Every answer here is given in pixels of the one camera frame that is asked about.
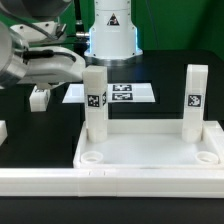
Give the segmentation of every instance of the white tray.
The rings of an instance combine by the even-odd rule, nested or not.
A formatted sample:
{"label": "white tray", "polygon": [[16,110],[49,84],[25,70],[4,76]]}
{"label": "white tray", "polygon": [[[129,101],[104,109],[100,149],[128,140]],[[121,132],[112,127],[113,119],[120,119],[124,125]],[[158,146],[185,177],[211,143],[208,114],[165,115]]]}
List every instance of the white tray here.
{"label": "white tray", "polygon": [[[204,122],[203,140],[189,144],[182,140],[182,120],[109,120],[108,139],[91,143],[84,123],[74,158],[75,168],[220,169],[224,162],[224,133],[218,122]],[[103,155],[103,164],[82,163],[86,152]],[[219,163],[199,163],[197,154],[206,151]]]}

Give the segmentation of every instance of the black table surface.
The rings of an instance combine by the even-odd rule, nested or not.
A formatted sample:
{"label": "black table surface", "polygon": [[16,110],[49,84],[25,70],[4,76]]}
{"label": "black table surface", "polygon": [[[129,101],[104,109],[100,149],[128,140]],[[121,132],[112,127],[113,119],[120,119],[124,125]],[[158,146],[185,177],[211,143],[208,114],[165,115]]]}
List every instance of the black table surface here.
{"label": "black table surface", "polygon": [[[209,65],[204,120],[224,120],[224,63],[207,51],[148,51],[142,62],[108,69],[109,83],[148,83],[156,103],[109,105],[110,119],[183,117],[187,64]],[[69,84],[52,91],[47,112],[31,113],[32,85],[0,91],[8,138],[0,168],[72,168],[85,120],[83,104],[62,104]],[[221,199],[0,198],[1,223],[220,223]]]}

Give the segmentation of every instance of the black cable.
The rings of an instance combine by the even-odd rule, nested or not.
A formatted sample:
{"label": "black cable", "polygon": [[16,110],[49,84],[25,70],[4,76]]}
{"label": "black cable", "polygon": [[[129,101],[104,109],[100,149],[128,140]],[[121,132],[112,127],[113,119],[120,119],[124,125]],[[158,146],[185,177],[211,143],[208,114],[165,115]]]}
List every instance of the black cable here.
{"label": "black cable", "polygon": [[82,20],[81,6],[79,0],[74,0],[76,20]]}
{"label": "black cable", "polygon": [[[80,42],[72,42],[72,43],[57,43],[57,44],[53,44],[54,46],[64,46],[64,45],[79,45],[79,44],[83,44],[83,45],[87,45],[86,42],[80,41]],[[41,47],[49,47],[49,44],[42,44]]]}
{"label": "black cable", "polygon": [[54,56],[64,56],[70,58],[73,62],[76,62],[76,57],[65,52],[54,52],[53,50],[43,50],[43,51],[25,51],[23,53],[23,59],[32,60],[40,58],[52,58]]}
{"label": "black cable", "polygon": [[155,41],[156,41],[156,47],[157,50],[159,50],[159,41],[158,41],[158,34],[157,34],[157,30],[156,30],[156,25],[155,25],[155,20],[154,20],[154,16],[151,10],[151,5],[150,5],[150,1],[149,0],[145,0],[146,5],[147,5],[147,9],[148,9],[148,14],[152,23],[152,28],[153,28],[153,32],[154,32],[154,36],[155,36]]}
{"label": "black cable", "polygon": [[54,52],[54,55],[58,55],[58,56],[65,56],[70,58],[73,62],[76,62],[76,57],[72,54],[69,53],[65,53],[65,52]]}
{"label": "black cable", "polygon": [[36,30],[36,31],[38,31],[38,32],[40,32],[40,33],[42,33],[42,34],[44,34],[46,37],[48,37],[48,38],[51,39],[51,40],[58,40],[58,39],[59,39],[58,36],[51,35],[50,33],[46,32],[45,30],[41,29],[40,27],[35,26],[34,24],[30,24],[30,23],[28,23],[27,21],[25,21],[25,20],[23,20],[23,19],[20,19],[20,18],[18,18],[18,17],[16,17],[16,16],[12,15],[12,14],[10,14],[10,13],[7,13],[7,12],[5,12],[5,11],[2,10],[2,9],[0,9],[0,12],[1,12],[4,16],[6,16],[6,17],[8,17],[8,18],[10,18],[10,19],[12,19],[12,20],[15,20],[15,21],[17,21],[18,23],[24,24],[24,25],[26,25],[26,26],[28,26],[28,27],[30,27],[30,28],[32,28],[32,29],[34,29],[34,30]]}
{"label": "black cable", "polygon": [[69,34],[69,35],[67,35],[67,38],[72,38],[72,37],[76,37],[76,34]]}

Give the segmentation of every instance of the black and white tag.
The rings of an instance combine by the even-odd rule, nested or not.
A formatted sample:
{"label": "black and white tag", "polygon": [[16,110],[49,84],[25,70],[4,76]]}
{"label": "black and white tag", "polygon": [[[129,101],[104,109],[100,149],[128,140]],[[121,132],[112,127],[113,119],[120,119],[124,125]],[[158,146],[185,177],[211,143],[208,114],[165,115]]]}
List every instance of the black and white tag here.
{"label": "black and white tag", "polygon": [[88,95],[88,106],[89,107],[100,107],[100,96]]}
{"label": "black and white tag", "polygon": [[103,106],[107,103],[107,92],[103,94]]}
{"label": "black and white tag", "polygon": [[113,85],[114,92],[130,92],[132,91],[132,85]]}
{"label": "black and white tag", "polygon": [[196,107],[201,108],[202,107],[202,100],[203,96],[199,94],[189,94],[188,95],[188,107]]}
{"label": "black and white tag", "polygon": [[114,101],[132,101],[132,93],[113,93],[112,100]]}
{"label": "black and white tag", "polygon": [[113,14],[107,23],[108,26],[120,26],[117,17]]}

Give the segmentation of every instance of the white plastic fixture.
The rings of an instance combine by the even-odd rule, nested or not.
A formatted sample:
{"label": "white plastic fixture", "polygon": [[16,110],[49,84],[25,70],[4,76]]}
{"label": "white plastic fixture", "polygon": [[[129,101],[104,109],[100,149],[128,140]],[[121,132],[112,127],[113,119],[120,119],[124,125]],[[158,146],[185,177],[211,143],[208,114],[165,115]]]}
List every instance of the white plastic fixture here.
{"label": "white plastic fixture", "polygon": [[95,23],[85,56],[125,60],[142,54],[138,31],[131,21],[131,0],[95,0]]}
{"label": "white plastic fixture", "polygon": [[[154,150],[148,147],[136,147],[133,151],[115,148],[120,153],[118,160],[108,161],[107,150],[103,153],[104,163],[81,163],[81,155],[85,153],[87,141],[86,129],[83,128],[79,139],[74,163],[81,165],[79,169],[1,169],[0,172],[0,196],[113,196],[113,197],[205,197],[224,198],[224,132],[217,122],[204,122],[202,144],[189,144],[182,140],[182,120],[112,120],[109,126],[111,131],[120,133],[120,138],[134,134],[137,137],[144,135],[153,137],[161,135],[165,140],[176,139],[174,144],[183,147],[169,146],[171,149],[165,152],[163,157],[157,157],[157,161],[163,161],[157,168],[131,164],[135,159],[133,152],[147,161],[153,161],[153,157],[162,155],[159,148]],[[99,151],[98,144],[93,144],[94,151]],[[116,159],[116,153],[109,151]],[[200,151],[211,152],[219,157],[218,164],[198,164],[195,156]],[[151,154],[145,157],[142,153]],[[98,160],[99,157],[88,156],[87,159]],[[121,159],[129,160],[128,163],[115,164]]]}

